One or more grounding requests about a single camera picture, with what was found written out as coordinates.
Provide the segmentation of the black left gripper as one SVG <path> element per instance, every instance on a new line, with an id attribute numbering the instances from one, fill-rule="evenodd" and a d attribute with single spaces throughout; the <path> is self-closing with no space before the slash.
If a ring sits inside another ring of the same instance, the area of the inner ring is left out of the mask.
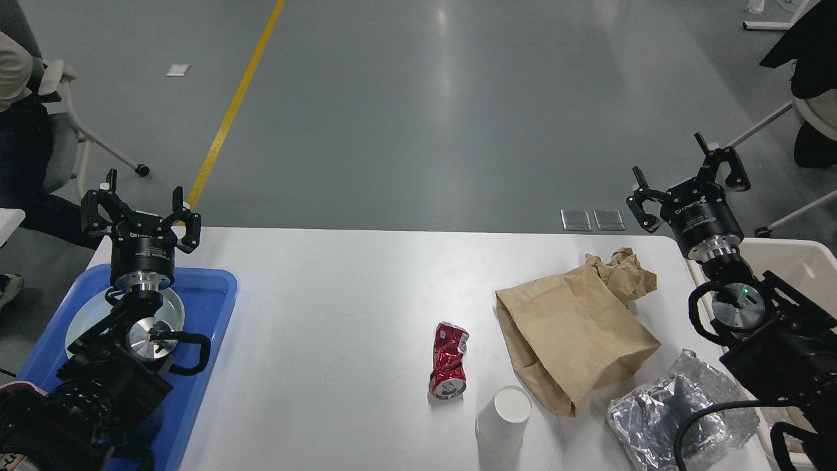
<path id="1" fill-rule="evenodd" d="M 104 186 L 82 197 L 81 232 L 92 236 L 112 229 L 111 286 L 120 291 L 162 291 L 175 281 L 175 248 L 193 253 L 200 244 L 201 215 L 184 199 L 182 186 L 171 193 L 171 214 L 157 225 L 135 229 L 133 211 L 116 194 L 118 171 L 108 170 Z"/>

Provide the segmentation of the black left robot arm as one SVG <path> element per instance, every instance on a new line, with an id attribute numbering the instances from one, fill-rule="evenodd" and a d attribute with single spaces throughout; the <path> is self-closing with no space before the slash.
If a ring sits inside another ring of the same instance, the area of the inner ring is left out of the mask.
<path id="1" fill-rule="evenodd" d="M 171 392 L 165 375 L 192 376 L 209 363 L 211 340 L 156 318 L 175 281 L 175 251 L 200 242 L 201 215 L 176 187 L 167 217 L 129 208 L 116 193 L 117 172 L 82 199 L 82 232 L 112 241 L 110 312 L 67 347 L 60 384 L 44 392 L 27 381 L 2 387 L 3 470 L 102 470 L 111 459 L 156 467 L 147 445 L 114 444 L 132 432 Z"/>

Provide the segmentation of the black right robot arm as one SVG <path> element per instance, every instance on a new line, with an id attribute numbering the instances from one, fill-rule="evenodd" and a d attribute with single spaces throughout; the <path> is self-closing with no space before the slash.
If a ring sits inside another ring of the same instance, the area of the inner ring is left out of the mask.
<path id="1" fill-rule="evenodd" d="M 751 400 L 708 406 L 691 414 L 674 439 L 674 459 L 685 469 L 685 433 L 706 415 L 736 408 L 798 408 L 811 430 L 778 421 L 770 430 L 778 468 L 792 470 L 785 436 L 794 436 L 813 467 L 836 463 L 835 318 L 776 274 L 757 279 L 740 254 L 744 232 L 726 202 L 726 190 L 744 192 L 751 184 L 733 147 L 711 149 L 694 137 L 704 161 L 696 176 L 669 190 L 653 190 L 639 167 L 637 187 L 626 203 L 648 233 L 665 223 L 679 251 L 700 265 L 706 282 L 689 296 L 694 331 L 726 349 L 721 363 Z"/>

